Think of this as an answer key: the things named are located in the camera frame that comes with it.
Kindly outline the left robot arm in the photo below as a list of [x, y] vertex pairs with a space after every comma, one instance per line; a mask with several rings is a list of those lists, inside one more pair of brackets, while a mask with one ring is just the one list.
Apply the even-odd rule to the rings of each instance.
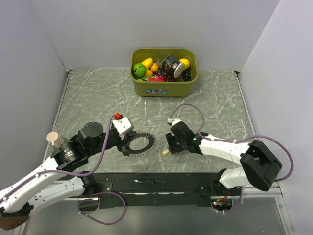
[[76, 173], [89, 157], [112, 147], [125, 156], [135, 154], [130, 142], [139, 137], [127, 118], [109, 120], [107, 129], [98, 122], [89, 122], [75, 136], [64, 140], [51, 132], [47, 140], [54, 151], [39, 167], [24, 178], [0, 192], [0, 227], [12, 230], [25, 223], [30, 216], [63, 199], [100, 194], [98, 183], [91, 171]]

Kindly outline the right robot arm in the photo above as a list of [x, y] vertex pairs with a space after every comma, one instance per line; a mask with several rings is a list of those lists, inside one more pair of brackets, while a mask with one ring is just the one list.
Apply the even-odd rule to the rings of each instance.
[[166, 134], [171, 154], [189, 151], [200, 155], [214, 156], [238, 165], [234, 169], [219, 172], [214, 182], [214, 191], [225, 195], [231, 188], [251, 185], [261, 191], [269, 191], [282, 169], [281, 162], [259, 140], [248, 143], [224, 142], [211, 134], [195, 134], [180, 119], [171, 119], [170, 133]]

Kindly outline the yellow tag key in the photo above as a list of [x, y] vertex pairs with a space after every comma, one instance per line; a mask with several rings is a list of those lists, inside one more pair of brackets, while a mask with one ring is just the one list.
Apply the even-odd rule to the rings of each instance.
[[164, 151], [162, 152], [162, 155], [165, 156], [165, 155], [167, 155], [168, 153], [169, 153], [169, 150], [166, 149], [166, 150], [164, 150]]

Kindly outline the large metal keyring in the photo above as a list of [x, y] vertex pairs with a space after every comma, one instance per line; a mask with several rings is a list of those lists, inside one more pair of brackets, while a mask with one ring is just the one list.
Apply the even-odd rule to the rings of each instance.
[[[139, 138], [147, 139], [148, 141], [147, 145], [138, 150], [131, 148], [131, 143]], [[130, 153], [129, 156], [138, 156], [140, 154], [146, 153], [151, 148], [153, 148], [155, 143], [156, 143], [156, 139], [153, 134], [147, 133], [147, 132], [138, 132], [137, 135], [134, 136], [130, 141], [124, 141], [124, 148], [126, 148], [129, 151]]]

